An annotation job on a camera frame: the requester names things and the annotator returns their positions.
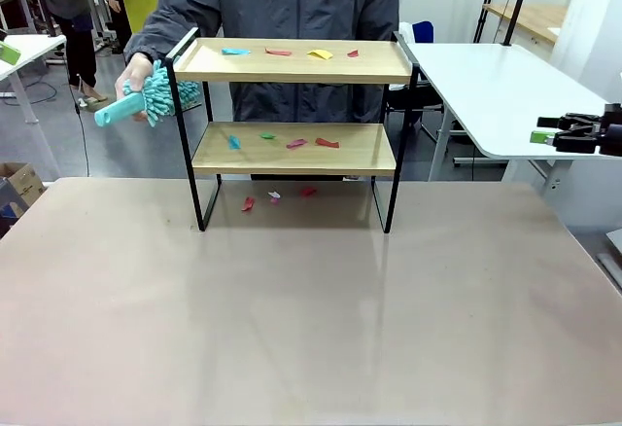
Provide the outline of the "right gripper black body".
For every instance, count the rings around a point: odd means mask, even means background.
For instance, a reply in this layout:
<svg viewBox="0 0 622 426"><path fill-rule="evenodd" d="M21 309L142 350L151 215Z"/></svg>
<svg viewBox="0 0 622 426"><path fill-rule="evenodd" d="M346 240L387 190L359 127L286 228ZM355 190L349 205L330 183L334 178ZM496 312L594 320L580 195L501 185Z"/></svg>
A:
<svg viewBox="0 0 622 426"><path fill-rule="evenodd" d="M600 123L596 130L596 140L599 155L622 156L622 124Z"/></svg>

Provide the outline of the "person's right hand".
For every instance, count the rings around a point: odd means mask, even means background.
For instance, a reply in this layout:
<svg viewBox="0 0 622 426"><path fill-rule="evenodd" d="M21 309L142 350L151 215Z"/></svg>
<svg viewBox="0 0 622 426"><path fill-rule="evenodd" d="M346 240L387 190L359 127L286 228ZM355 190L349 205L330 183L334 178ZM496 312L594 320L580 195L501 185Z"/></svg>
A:
<svg viewBox="0 0 622 426"><path fill-rule="evenodd" d="M125 97L123 91L125 82L129 82L132 91L140 92L143 89L146 78L150 77L152 74L152 61L143 53L135 53L116 80L115 90L117 100Z"/></svg>

